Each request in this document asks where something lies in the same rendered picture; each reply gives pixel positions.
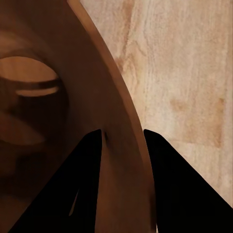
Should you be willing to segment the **trash can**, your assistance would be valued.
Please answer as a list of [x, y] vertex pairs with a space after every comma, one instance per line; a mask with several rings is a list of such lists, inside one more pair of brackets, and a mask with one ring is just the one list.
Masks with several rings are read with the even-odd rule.
[[0, 233], [10, 231], [80, 140], [98, 129], [94, 233], [157, 233], [144, 131], [81, 2], [0, 0]]

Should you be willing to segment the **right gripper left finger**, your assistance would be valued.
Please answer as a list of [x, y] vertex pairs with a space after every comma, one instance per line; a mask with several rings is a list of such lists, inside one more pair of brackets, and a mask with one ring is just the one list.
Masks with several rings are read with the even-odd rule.
[[86, 134], [8, 233], [94, 233], [101, 150], [101, 129]]

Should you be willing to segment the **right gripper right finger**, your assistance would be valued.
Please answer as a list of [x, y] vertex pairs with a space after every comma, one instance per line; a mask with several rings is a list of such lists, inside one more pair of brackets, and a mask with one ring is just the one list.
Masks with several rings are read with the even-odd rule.
[[157, 233], [233, 233], [233, 208], [159, 133], [145, 129]]

